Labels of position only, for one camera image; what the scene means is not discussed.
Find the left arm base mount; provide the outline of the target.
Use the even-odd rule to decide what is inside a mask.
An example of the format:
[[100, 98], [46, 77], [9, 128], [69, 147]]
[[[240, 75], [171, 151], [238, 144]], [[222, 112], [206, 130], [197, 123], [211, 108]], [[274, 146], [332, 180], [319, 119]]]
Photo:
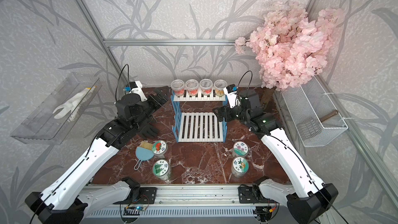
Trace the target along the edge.
[[142, 187], [140, 183], [130, 177], [125, 177], [122, 181], [127, 183], [131, 190], [127, 198], [121, 202], [122, 204], [154, 204], [157, 194], [156, 187]]

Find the clear container red seed packet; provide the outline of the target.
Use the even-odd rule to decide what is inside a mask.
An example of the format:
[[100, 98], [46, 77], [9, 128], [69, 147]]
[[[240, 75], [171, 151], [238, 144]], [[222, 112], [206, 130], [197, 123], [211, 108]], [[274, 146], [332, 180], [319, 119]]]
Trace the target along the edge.
[[177, 97], [184, 96], [185, 91], [185, 82], [181, 79], [176, 79], [172, 81], [171, 88], [174, 92], [174, 95]]

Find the clear lidded seed container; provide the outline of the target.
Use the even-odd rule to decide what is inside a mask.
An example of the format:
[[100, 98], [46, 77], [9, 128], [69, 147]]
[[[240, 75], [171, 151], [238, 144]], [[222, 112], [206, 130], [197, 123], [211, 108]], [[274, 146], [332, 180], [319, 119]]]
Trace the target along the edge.
[[186, 81], [185, 89], [189, 96], [195, 97], [198, 94], [199, 82], [196, 79], [190, 79]]

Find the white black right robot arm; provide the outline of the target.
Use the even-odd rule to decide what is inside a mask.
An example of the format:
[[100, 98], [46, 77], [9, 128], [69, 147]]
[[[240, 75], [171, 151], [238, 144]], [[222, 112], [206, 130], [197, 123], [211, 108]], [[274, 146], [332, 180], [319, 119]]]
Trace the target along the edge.
[[240, 186], [240, 203], [267, 203], [285, 206], [299, 224], [310, 224], [328, 211], [338, 196], [333, 184], [326, 184], [312, 171], [289, 141], [282, 124], [266, 113], [258, 94], [251, 89], [238, 92], [235, 85], [224, 88], [227, 105], [213, 109], [219, 122], [238, 120], [273, 153], [290, 184], [262, 177], [251, 186]]

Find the green tree label jar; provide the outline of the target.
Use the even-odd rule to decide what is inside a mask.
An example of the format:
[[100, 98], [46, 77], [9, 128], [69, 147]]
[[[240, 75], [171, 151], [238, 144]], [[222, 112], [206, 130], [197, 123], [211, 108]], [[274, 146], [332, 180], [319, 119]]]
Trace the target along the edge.
[[169, 162], [161, 159], [155, 162], [152, 167], [153, 175], [160, 180], [166, 181], [171, 178], [172, 175], [172, 168], [169, 165]]

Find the clear plastic seed container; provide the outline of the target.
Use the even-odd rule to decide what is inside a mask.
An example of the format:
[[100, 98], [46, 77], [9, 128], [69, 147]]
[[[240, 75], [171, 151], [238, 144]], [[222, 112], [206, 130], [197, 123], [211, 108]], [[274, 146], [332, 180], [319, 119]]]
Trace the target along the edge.
[[200, 81], [200, 89], [203, 95], [210, 95], [213, 89], [213, 82], [210, 79]]

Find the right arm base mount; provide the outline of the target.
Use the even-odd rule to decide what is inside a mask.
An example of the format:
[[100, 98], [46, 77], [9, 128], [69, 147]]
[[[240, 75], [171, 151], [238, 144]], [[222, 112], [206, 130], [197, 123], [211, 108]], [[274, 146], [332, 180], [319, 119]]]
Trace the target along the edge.
[[238, 187], [239, 202], [243, 204], [275, 202], [272, 198], [264, 197], [260, 191], [260, 183], [264, 182], [266, 179], [269, 179], [269, 177], [263, 176], [254, 181], [251, 186], [241, 184]]

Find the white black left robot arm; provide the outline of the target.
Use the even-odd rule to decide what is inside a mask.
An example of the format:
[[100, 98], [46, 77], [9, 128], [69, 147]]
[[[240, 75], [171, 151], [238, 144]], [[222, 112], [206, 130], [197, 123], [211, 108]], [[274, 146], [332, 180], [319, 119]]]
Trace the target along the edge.
[[154, 139], [158, 129], [152, 125], [153, 114], [170, 98], [170, 87], [156, 88], [142, 101], [140, 95], [124, 95], [115, 105], [117, 118], [106, 124], [89, 148], [54, 183], [25, 199], [34, 217], [43, 224], [78, 224], [91, 213], [113, 203], [139, 199], [140, 184], [126, 177], [121, 181], [82, 195], [80, 192], [99, 169], [132, 138]]

